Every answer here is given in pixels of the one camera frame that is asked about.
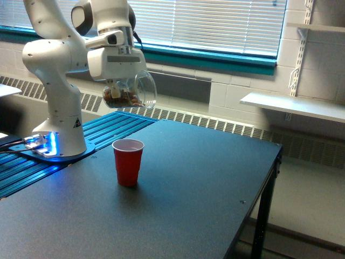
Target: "floor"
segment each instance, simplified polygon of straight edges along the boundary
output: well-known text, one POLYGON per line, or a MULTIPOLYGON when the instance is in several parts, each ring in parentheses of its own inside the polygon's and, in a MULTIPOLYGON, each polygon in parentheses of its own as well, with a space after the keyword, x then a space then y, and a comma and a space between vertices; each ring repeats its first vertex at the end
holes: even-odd
MULTIPOLYGON (((338 246, 339 253, 317 243, 268 232, 263 258, 345 259, 345 171, 283 158, 275 184, 269 223, 338 246)), ((258 206, 252 218, 256 217, 258 206)), ((250 258, 254 226, 247 224, 232 258, 250 258)))

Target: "window sill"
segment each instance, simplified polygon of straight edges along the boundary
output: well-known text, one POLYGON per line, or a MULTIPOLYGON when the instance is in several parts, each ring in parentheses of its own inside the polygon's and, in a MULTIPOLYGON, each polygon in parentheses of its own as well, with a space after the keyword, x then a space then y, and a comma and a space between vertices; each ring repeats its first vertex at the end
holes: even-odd
MULTIPOLYGON (((0 26, 0 40, 30 42, 40 37, 33 29, 0 26)), ((272 76, 276 59, 247 57, 235 54, 212 53, 197 50, 176 49, 172 47, 143 45, 145 58, 151 63, 163 63, 183 66, 203 71, 245 72, 272 76)))

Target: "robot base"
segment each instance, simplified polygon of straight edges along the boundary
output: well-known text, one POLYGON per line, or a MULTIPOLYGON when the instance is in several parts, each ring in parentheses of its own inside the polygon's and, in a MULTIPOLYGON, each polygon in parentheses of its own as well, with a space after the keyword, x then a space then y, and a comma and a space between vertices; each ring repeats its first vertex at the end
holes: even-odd
MULTIPOLYGON (((25 149, 24 145, 17 145, 17 146, 13 146, 10 148, 10 150, 12 151, 16 151, 16 150, 20 150, 20 149, 25 149)), ((42 155, 39 155, 33 151, 23 151, 23 152, 19 152, 20 154, 23 154, 24 156, 28 156, 30 158, 34 158, 43 162, 49 162, 49 163, 75 163, 85 157, 87 157, 88 155, 91 155, 92 153, 95 152, 95 144, 86 141, 86 150, 79 154, 79 155, 74 155, 74 156, 60 156, 60 157, 56 157, 56 158, 46 158, 42 155)))

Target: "blue aluminum rail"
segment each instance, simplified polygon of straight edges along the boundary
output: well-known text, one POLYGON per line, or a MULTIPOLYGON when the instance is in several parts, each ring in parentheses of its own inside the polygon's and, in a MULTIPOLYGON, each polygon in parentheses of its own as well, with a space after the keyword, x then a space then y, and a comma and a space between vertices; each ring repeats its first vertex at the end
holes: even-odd
MULTIPOLYGON (((126 112, 113 112, 83 125, 85 139, 93 142, 96 151, 117 139, 154 123, 155 119, 126 112)), ((30 159, 20 154, 0 154, 0 199, 65 168, 67 165, 51 164, 30 159)))

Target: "blue led light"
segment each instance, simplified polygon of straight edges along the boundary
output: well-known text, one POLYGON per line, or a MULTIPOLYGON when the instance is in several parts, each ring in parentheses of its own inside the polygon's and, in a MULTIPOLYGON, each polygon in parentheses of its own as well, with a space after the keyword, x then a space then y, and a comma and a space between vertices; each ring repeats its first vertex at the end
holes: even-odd
POLYGON ((51 132, 49 134, 49 142, 50 142, 50 147, 51 147, 50 153, 52 155, 56 155, 57 154, 57 143, 56 143, 56 136, 55 136, 54 132, 51 132))

